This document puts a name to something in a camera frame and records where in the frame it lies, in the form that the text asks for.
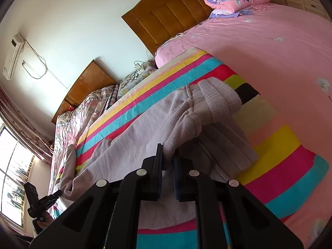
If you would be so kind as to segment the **left hand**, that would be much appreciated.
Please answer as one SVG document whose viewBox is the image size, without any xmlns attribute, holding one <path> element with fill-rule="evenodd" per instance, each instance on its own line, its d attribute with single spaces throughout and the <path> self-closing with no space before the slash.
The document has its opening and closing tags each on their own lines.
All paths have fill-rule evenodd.
<svg viewBox="0 0 332 249">
<path fill-rule="evenodd" d="M 51 217 L 49 212 L 42 212 L 42 217 L 36 218 L 32 221 L 34 232 L 39 234 L 42 230 L 46 229 L 51 223 L 53 223 L 53 221 L 54 219 Z"/>
</svg>

